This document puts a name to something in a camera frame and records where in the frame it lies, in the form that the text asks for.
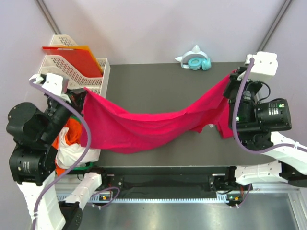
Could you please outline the pink t shirt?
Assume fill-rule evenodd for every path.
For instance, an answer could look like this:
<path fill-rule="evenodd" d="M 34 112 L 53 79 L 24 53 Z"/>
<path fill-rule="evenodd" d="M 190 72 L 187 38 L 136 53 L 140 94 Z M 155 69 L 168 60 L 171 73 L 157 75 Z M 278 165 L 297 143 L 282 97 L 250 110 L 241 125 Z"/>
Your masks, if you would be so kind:
<path fill-rule="evenodd" d="M 221 138 L 231 138 L 229 104 L 223 95 L 229 82 L 225 76 L 189 107 L 162 114 L 130 113 L 88 90 L 83 115 L 92 135 L 90 147 L 133 154 L 160 147 L 188 131 L 201 133 L 210 124 Z"/>

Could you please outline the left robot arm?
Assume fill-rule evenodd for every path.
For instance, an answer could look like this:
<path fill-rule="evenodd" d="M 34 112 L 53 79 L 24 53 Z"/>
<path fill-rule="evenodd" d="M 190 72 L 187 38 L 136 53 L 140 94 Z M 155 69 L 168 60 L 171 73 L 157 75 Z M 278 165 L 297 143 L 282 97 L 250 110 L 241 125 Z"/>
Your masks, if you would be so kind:
<path fill-rule="evenodd" d="M 106 189 L 109 179 L 103 175 L 103 169 L 92 167 L 66 199 L 57 199 L 55 185 L 59 177 L 54 161 L 58 150 L 52 144 L 72 115 L 83 121 L 81 111 L 86 92 L 68 91 L 62 98 L 48 91 L 44 94 L 45 111 L 24 102 L 8 114 L 6 130 L 16 144 L 9 167 L 26 200 L 33 229 L 76 230 L 91 196 L 97 189 Z"/>

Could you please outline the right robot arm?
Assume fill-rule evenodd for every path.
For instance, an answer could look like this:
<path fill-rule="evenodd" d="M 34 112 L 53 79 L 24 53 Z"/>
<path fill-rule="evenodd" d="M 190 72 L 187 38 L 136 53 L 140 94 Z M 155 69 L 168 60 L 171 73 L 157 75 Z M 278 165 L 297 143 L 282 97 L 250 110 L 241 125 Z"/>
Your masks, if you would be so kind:
<path fill-rule="evenodd" d="M 305 188 L 307 186 L 307 148 L 280 132 L 291 129 L 291 117 L 285 99 L 276 98 L 266 103 L 256 101 L 256 93 L 264 85 L 261 81 L 248 82 L 240 90 L 239 76 L 246 67 L 239 67 L 230 76 L 224 96 L 229 104 L 228 127 L 236 119 L 235 138 L 243 150 L 266 155 L 274 160 L 251 166 L 230 166 L 224 184 L 234 190 L 253 183 L 281 182 Z"/>

